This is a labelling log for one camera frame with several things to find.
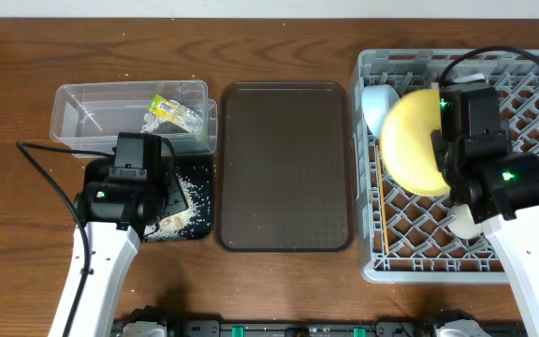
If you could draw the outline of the pile of rice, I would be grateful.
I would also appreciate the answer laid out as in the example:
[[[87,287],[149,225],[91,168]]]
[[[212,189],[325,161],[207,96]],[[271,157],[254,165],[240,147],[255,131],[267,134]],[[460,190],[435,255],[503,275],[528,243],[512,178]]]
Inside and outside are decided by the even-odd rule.
[[[146,242],[200,240],[211,231],[211,195],[205,184],[193,183],[177,174],[189,208],[157,223],[144,231]]]

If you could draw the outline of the yellow plate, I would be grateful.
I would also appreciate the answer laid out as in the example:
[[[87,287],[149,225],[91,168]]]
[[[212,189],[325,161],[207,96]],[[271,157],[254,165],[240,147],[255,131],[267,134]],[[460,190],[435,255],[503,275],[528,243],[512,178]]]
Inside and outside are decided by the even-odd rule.
[[[404,95],[386,116],[379,138],[383,162],[406,191],[422,197],[450,191],[438,170],[431,140],[431,133],[440,129],[440,95],[433,89]]]

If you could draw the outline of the white cup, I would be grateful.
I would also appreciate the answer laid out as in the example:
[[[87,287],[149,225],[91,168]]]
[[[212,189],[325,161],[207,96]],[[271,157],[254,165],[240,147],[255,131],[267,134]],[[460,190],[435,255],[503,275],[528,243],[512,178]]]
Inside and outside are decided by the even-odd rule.
[[[465,204],[450,208],[448,215],[452,220],[448,223],[449,230],[457,237],[469,240],[480,236],[483,229],[473,220],[469,207]]]

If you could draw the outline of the green snack wrapper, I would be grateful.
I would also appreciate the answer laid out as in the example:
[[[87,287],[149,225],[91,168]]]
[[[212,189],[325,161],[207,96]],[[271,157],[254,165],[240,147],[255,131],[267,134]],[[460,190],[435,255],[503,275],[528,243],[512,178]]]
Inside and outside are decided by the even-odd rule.
[[[145,125],[141,133],[152,133],[162,124],[171,123],[191,134],[198,134],[203,130],[203,118],[186,106],[175,100],[168,100],[160,95],[152,99],[148,111],[144,114]]]

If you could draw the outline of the light blue bowl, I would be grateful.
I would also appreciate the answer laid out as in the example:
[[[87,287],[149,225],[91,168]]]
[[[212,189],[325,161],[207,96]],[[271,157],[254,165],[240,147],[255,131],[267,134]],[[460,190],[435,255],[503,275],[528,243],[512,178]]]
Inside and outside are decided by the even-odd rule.
[[[369,131],[381,137],[384,121],[390,108],[400,100],[395,88],[388,84],[366,86],[361,95],[361,109]]]

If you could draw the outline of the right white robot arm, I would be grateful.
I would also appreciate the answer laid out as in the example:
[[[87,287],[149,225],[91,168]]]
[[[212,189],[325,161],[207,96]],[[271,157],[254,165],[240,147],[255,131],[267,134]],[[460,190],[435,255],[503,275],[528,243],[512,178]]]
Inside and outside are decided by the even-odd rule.
[[[452,68],[439,78],[437,167],[501,261],[527,333],[539,336],[539,156],[513,151],[497,90],[449,81]]]

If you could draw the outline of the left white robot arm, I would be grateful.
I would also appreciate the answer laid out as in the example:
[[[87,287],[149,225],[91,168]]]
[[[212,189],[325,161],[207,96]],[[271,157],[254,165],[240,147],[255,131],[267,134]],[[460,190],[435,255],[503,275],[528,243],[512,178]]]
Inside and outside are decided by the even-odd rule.
[[[107,336],[146,227],[188,207],[174,170],[174,148],[161,136],[122,132],[111,153],[94,154],[81,192],[70,199],[30,155],[34,144],[18,142],[17,147],[76,223],[73,256],[50,334]]]

